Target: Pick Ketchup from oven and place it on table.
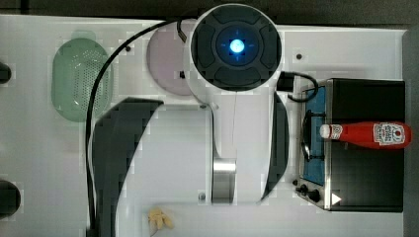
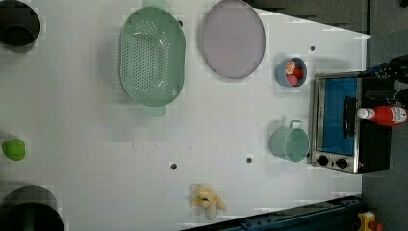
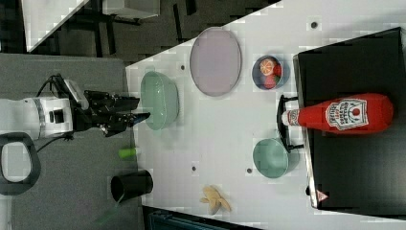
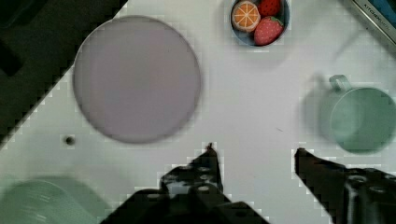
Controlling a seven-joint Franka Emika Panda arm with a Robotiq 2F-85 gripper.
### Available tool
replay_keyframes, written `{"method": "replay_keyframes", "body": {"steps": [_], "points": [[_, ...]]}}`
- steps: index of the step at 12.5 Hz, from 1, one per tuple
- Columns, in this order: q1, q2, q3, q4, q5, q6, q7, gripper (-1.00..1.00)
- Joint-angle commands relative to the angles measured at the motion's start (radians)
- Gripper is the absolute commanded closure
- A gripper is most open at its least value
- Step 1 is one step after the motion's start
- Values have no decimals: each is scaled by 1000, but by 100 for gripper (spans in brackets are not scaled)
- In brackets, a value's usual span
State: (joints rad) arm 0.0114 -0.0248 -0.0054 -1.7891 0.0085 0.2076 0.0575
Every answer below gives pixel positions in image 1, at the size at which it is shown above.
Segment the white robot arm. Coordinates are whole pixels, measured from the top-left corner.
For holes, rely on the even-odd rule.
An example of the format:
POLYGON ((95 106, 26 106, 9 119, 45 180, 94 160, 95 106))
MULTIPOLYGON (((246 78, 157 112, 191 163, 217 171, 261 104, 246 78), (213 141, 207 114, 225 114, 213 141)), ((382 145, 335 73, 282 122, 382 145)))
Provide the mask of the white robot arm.
POLYGON ((287 167, 287 111, 276 92, 283 47, 271 19, 219 5, 193 22, 180 49, 186 104, 126 98, 95 125, 89 237, 149 237, 154 206, 257 203, 287 167))

